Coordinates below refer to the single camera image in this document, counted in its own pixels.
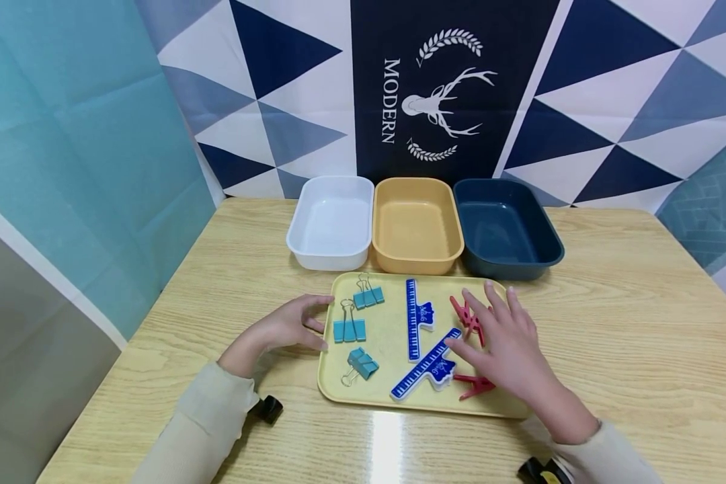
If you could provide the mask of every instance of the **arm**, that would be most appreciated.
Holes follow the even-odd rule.
[[[661,483],[610,422],[598,421],[575,393],[557,381],[530,406],[551,434],[555,462],[573,483]]]
[[[452,351],[482,376],[527,403],[551,434],[555,460],[574,483],[658,484],[657,473],[608,422],[594,417],[578,396],[562,385],[538,345],[535,322],[522,308],[513,288],[508,304],[490,282],[487,310],[463,291],[487,336],[479,351],[461,339],[446,340]]]
[[[258,402],[253,381],[208,363],[132,476],[133,484],[209,484]]]
[[[309,311],[332,300],[305,295],[286,302],[242,332],[217,363],[202,368],[132,476],[132,484],[210,484],[240,438],[247,412],[258,402],[252,381],[257,359],[281,346],[326,348],[321,337],[307,331],[323,330]]]

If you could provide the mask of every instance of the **finger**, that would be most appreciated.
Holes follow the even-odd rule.
[[[513,286],[506,290],[506,299],[509,301],[509,308],[511,309],[511,317],[523,330],[527,330],[527,314],[519,302],[519,296],[516,294],[516,290]]]
[[[322,322],[316,320],[314,317],[307,317],[307,320],[304,321],[304,326],[313,329],[318,333],[322,333],[323,331],[325,331],[325,325]]]
[[[489,304],[492,305],[492,311],[495,313],[497,322],[501,325],[510,325],[513,322],[511,311],[509,311],[506,303],[500,299],[500,296],[497,295],[495,285],[492,284],[492,281],[488,280],[484,282],[484,292],[487,295],[487,299],[489,299]]]
[[[491,337],[495,332],[495,326],[497,326],[497,319],[495,318],[495,315],[489,312],[487,307],[482,305],[481,301],[477,300],[476,296],[471,294],[471,291],[463,289],[462,296],[465,298],[465,301],[469,304],[476,317],[479,318],[481,329],[484,331],[486,336],[489,336],[489,340],[491,341]]]
[[[299,297],[298,300],[301,301],[301,310],[306,311],[312,306],[327,306],[331,304],[333,302],[333,296],[304,294],[303,296]]]
[[[537,339],[538,325],[536,325],[535,321],[532,320],[532,317],[530,316],[530,311],[524,310],[524,315],[526,316],[527,320],[527,331],[529,331],[530,335],[534,336]]]
[[[457,356],[463,358],[463,360],[470,363],[471,366],[473,366],[477,370],[484,368],[486,360],[485,353],[476,350],[476,348],[470,346],[465,341],[461,339],[456,339],[454,337],[446,338],[444,340],[444,343],[446,343],[446,346],[448,346],[450,350],[455,352]]]
[[[301,331],[301,336],[298,337],[298,343],[319,352],[328,350],[328,343],[322,337],[310,331]]]

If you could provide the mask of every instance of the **laurel wreath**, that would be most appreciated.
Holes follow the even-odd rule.
[[[469,31],[462,29],[441,30],[438,34],[430,37],[423,46],[419,47],[419,59],[416,60],[417,65],[422,67],[422,63],[426,59],[433,57],[433,54],[443,46],[452,44],[461,44],[468,47],[471,52],[481,57],[481,41],[477,39]]]
[[[409,149],[409,153],[411,153],[416,159],[420,159],[422,161],[440,161],[451,157],[454,152],[458,150],[458,146],[454,145],[449,149],[444,149],[444,151],[440,153],[433,153],[420,148],[419,144],[416,144],[412,141],[412,138],[409,138],[409,141],[407,142],[407,149]]]

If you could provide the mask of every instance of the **table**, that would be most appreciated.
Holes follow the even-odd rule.
[[[285,244],[295,204],[220,206],[39,483],[127,482],[207,361],[283,300],[329,291],[337,274],[303,270]],[[565,259],[516,286],[557,375],[665,482],[726,483],[726,296],[649,214],[548,215]],[[260,393],[285,412],[246,424],[221,483],[515,483],[548,454],[509,419],[329,402],[309,351],[270,364]]]

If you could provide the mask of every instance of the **white plastic bin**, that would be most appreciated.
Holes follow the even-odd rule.
[[[348,271],[371,245],[374,184],[363,177],[310,179],[301,189],[286,242],[309,270]]]

